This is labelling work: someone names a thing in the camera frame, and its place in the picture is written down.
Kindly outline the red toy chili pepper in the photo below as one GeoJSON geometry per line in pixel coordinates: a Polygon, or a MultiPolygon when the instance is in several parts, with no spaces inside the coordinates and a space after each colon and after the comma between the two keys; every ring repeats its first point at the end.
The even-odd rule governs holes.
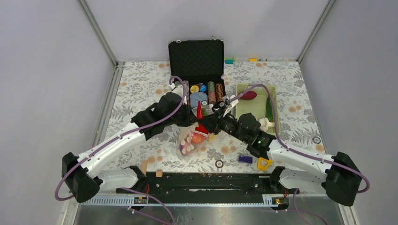
{"type": "Polygon", "coordinates": [[[197,119],[198,119],[198,126],[195,127],[195,131],[204,133],[206,135],[209,134],[207,129],[200,123],[200,120],[203,118],[202,109],[201,109],[201,102],[200,101],[198,101],[196,116],[197,116],[197,119]]]}

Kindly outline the clear dotted zip top bag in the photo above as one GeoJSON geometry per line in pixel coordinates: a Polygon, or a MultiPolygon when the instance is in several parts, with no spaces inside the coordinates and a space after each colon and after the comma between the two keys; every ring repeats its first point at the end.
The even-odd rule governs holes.
{"type": "Polygon", "coordinates": [[[198,152],[215,139],[215,134],[211,134],[201,124],[195,122],[193,125],[184,127],[180,130],[177,152],[182,157],[188,156],[198,152]]]}

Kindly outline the red toy tomato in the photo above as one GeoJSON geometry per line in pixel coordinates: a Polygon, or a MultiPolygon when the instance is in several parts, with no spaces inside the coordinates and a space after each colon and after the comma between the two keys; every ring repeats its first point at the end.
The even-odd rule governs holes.
{"type": "Polygon", "coordinates": [[[191,136],[191,144],[202,144],[206,138],[207,137],[201,133],[193,133],[191,136]]]}

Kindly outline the purple toy onion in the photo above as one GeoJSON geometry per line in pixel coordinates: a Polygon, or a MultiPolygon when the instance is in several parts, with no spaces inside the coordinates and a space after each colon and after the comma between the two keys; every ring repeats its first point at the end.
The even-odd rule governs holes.
{"type": "Polygon", "coordinates": [[[190,154],[194,149],[193,144],[191,143],[191,138],[187,137],[180,141],[179,150],[183,156],[190,154]]]}

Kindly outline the green plastic basket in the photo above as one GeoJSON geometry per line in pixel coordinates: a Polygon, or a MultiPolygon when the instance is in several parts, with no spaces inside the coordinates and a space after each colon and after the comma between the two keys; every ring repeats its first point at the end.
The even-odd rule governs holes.
{"type": "MultiPolygon", "coordinates": [[[[236,94],[239,94],[249,87],[253,86],[254,84],[249,83],[238,83],[236,85],[236,94]]],[[[277,105],[277,96],[276,96],[276,86],[274,85],[267,85],[268,90],[271,93],[272,99],[275,103],[276,109],[276,118],[278,121],[277,127],[279,127],[279,115],[278,115],[278,105],[277,105]]],[[[236,105],[235,108],[235,117],[239,119],[242,114],[251,113],[256,120],[260,118],[266,117],[266,100],[268,97],[268,93],[263,87],[256,87],[252,89],[252,91],[257,93],[257,97],[252,100],[239,100],[239,103],[236,105]]],[[[275,136],[275,127],[270,128],[267,133],[275,136]]]]}

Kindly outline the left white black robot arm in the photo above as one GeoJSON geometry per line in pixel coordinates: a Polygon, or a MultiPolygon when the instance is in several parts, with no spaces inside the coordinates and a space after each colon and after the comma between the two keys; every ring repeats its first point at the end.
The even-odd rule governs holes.
{"type": "Polygon", "coordinates": [[[66,184],[71,197],[78,203],[92,199],[101,191],[130,188],[139,193],[145,188],[145,179],[140,177],[136,167],[116,171],[104,168],[114,159],[134,146],[161,134],[166,127],[176,125],[188,127],[195,118],[187,105],[189,88],[171,84],[172,91],[162,96],[159,102],[138,112],[120,131],[99,145],[74,155],[69,152],[62,157],[61,181],[55,191],[58,201],[66,200],[59,196],[62,184],[66,184]]]}

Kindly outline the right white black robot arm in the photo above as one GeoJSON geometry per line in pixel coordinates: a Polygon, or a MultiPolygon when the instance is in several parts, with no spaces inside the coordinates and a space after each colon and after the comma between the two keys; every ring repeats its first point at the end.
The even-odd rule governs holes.
{"type": "Polygon", "coordinates": [[[344,206],[353,206],[364,180],[349,155],[320,155],[305,149],[290,147],[277,137],[260,128],[260,123],[251,113],[236,119],[230,114],[230,106],[224,103],[213,107],[214,113],[199,119],[208,132],[224,131],[247,144],[247,150],[265,161],[281,161],[298,168],[292,170],[278,167],[269,180],[269,187],[275,193],[287,189],[323,192],[331,200],[344,206]]]}

